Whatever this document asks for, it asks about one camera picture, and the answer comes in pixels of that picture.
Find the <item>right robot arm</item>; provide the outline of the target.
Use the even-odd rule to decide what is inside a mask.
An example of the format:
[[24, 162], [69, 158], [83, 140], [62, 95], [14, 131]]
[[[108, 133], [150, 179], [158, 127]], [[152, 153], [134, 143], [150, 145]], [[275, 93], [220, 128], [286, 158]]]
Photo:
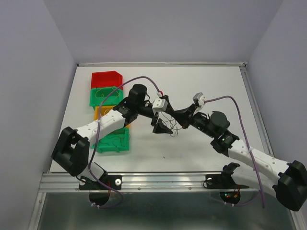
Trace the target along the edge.
[[170, 115], [184, 128], [193, 126], [213, 140], [213, 149], [251, 167], [244, 171], [237, 163], [223, 168], [221, 183], [226, 187], [245, 185], [270, 194], [287, 209], [299, 211], [307, 200], [307, 170], [299, 161], [287, 162], [252, 148], [229, 131], [230, 122], [219, 111], [211, 115], [199, 112], [197, 106], [174, 110]]

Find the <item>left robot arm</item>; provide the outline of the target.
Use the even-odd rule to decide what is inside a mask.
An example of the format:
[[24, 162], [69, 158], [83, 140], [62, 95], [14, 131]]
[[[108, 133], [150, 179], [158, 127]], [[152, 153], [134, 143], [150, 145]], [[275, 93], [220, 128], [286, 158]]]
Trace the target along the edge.
[[100, 119], [77, 129], [69, 126], [63, 129], [52, 152], [52, 159], [71, 176], [86, 177], [95, 188], [103, 188], [106, 185], [106, 171], [89, 156], [89, 149], [96, 141], [129, 125], [138, 115], [152, 120], [154, 133], [173, 133], [153, 111], [153, 106], [147, 104], [146, 94], [144, 85], [135, 84], [128, 96]]

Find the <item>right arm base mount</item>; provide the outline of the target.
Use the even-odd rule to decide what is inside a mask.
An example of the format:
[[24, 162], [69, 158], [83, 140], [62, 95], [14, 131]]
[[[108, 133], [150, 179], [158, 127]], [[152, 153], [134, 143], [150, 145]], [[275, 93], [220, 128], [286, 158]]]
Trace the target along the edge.
[[226, 205], [243, 206], [243, 203], [240, 203], [240, 190], [249, 187], [243, 184], [237, 184], [232, 178], [235, 169], [239, 167], [240, 165], [238, 163], [232, 162], [225, 165], [221, 173], [205, 175], [202, 186], [207, 189], [221, 189], [222, 191], [219, 192], [220, 198]]

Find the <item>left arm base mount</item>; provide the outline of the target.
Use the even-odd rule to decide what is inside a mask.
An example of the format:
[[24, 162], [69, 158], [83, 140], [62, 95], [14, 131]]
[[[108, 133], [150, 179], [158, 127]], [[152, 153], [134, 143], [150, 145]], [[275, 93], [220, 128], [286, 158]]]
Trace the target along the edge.
[[120, 192], [122, 188], [122, 175], [105, 174], [99, 181], [92, 181], [84, 176], [76, 177], [79, 181], [79, 190], [89, 192], [91, 206], [97, 209], [119, 206], [124, 196]]

